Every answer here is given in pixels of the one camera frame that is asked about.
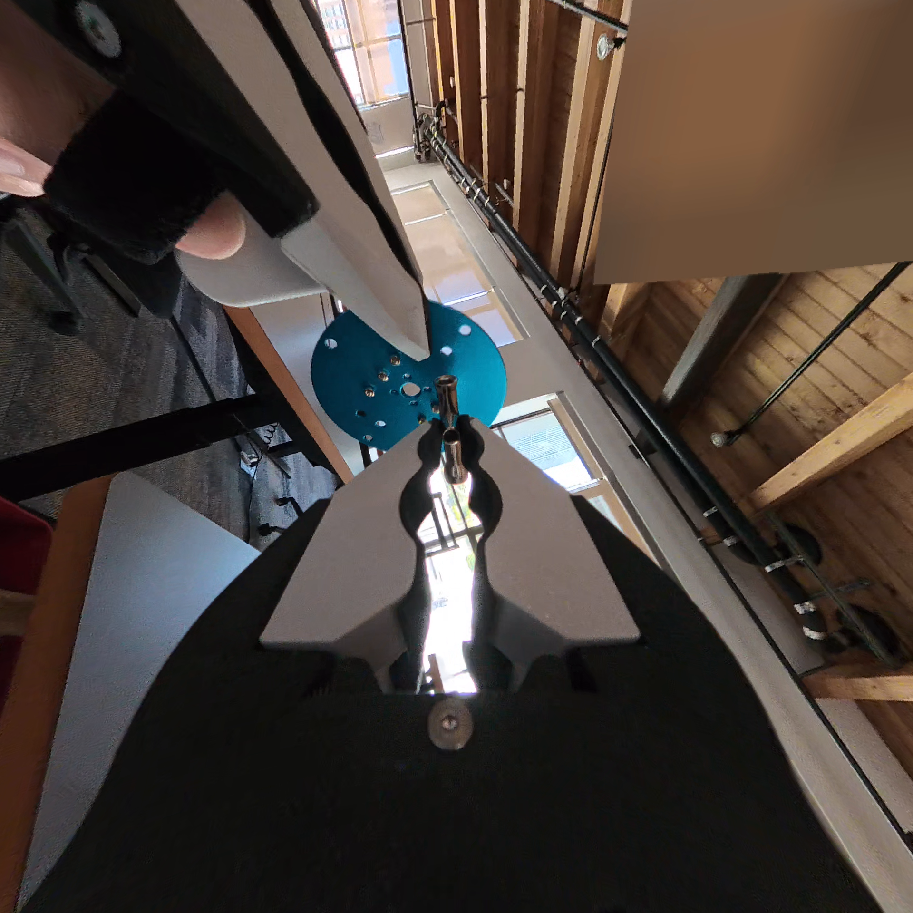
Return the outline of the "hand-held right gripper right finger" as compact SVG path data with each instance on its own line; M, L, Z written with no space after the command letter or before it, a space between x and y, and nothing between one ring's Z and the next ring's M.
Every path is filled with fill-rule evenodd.
M567 491L478 420L459 417L456 429L483 530L463 645L478 690L517 690L543 656L636 642L639 629Z

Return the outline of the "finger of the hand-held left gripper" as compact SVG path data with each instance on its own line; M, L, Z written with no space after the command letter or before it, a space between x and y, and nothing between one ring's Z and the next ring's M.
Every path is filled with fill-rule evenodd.
M305 168L309 154L317 154L316 164L322 175L327 176L328 157L318 150L318 141L307 121L307 112L294 79L272 38L268 36L268 29L257 18L252 7L241 1L179 1L177 5L215 53L245 99L252 103L257 117L265 124L272 138L279 142L283 154L299 176L303 177L308 188ZM282 241L286 236L306 227L312 218L313 216L302 225L280 234L278 245L282 255L319 287L330 291L348 310L356 313L292 259L283 248ZM428 358L428 313L424 318L360 318L407 356L413 359Z
M305 180L318 211L283 248L360 317L424 318L420 270L320 9L266 2L266 20L329 161L323 176L317 154L308 155Z

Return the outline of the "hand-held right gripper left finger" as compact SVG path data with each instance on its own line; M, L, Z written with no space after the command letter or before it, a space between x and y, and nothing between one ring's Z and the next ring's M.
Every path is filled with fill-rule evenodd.
M418 528L433 508L436 422L420 425L330 499L260 641L365 660L417 692L430 595Z

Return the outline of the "small metal socket wrench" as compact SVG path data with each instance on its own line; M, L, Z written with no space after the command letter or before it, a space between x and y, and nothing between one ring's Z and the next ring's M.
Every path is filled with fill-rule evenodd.
M457 378L451 374L436 379L438 415L443 424L443 475L452 486L464 485L470 478L463 458L462 438L458 429L460 416Z

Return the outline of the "blue round metal plate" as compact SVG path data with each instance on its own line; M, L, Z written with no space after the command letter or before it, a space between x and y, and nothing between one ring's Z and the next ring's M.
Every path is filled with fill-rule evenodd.
M405 355L350 311L330 323L313 352L311 382L321 408L347 435L387 451L437 416L436 380L457 379L460 412L490 425L504 405L507 374L481 326L431 301L427 359Z

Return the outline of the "grey desk with wooden edge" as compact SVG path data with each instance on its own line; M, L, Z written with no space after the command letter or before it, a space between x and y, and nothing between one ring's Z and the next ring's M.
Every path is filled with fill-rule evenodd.
M257 556L136 475L67 492L2 713L2 911L49 872L167 656Z

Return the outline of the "person's left hand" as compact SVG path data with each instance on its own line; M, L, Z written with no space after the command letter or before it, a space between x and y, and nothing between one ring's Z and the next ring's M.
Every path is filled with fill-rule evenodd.
M2 192L40 196L69 141L113 91L15 4L2 2Z

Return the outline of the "grid pane window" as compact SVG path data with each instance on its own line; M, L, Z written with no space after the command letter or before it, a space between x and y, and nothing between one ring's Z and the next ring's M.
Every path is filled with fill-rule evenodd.
M409 93L396 1L316 1L327 40L357 106Z

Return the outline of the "large clear glass window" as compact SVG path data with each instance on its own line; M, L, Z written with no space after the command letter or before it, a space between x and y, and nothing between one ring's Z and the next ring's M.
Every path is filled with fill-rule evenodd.
M572 495L599 500L607 491L604 471L558 395L505 408L492 430Z

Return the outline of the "window with roller blinds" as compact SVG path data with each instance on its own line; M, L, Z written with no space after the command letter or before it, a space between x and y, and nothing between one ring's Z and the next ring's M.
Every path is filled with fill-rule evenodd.
M499 288L438 189L430 182L395 189L393 200L428 298L467 315L498 348L522 340Z

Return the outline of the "black ceiling pipes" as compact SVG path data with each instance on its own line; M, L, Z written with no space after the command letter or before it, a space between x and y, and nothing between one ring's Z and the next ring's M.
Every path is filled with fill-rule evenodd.
M886 652L866 628L864 621L840 597L835 602L842 611L845 622L836 631L828 629L816 601L793 574L795 565L813 570L814 566L808 565L809 559L805 555L799 562L793 558L784 561L778 558L773 546L764 539L743 510L736 506L692 448L669 424L668 419L661 415L656 404L633 380L608 344L586 323L573 301L561 291L529 245L499 211L478 175L461 161L447 141L446 130L441 123L443 116L448 113L447 102L441 101L433 108L433 113L421 115L417 120L418 145L422 151L437 157L474 211L486 222L488 232L506 249L507 256L516 261L515 271L525 281L528 291L556 331L567 330L572 341L581 347L582 355L604 377L608 385L608 392L603 395L606 403L619 403L633 416L647 444L667 461L674 477L702 510L711 529L721 536L728 552L747 564L761 568L766 578L788 597L793 610L802 621L807 639L827 649L839 651L847 646L845 630L849 629L887 668L900 668L902 649L897 656Z

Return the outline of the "black office chair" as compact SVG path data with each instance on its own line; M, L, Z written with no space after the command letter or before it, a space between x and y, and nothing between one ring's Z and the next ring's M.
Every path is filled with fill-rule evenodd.
M139 316L140 297L108 265L100 245L47 203L2 193L1 234L2 243L53 295L56 305L49 309L48 321L54 332L75 336L85 323L71 291L72 273L80 265L87 266L132 317Z

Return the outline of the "black round ceiling fixture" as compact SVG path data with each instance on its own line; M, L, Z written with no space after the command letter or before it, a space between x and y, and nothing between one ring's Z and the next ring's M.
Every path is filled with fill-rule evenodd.
M864 621L866 628L880 642L886 652L892 656L899 655L898 636L879 614L856 603L851 603L851 608Z
M824 549L811 531L793 523L786 523L783 529L786 531L786 538L778 531L773 544L773 551L778 558L783 561L793 558L799 562L805 555L810 566L817 567L822 563Z

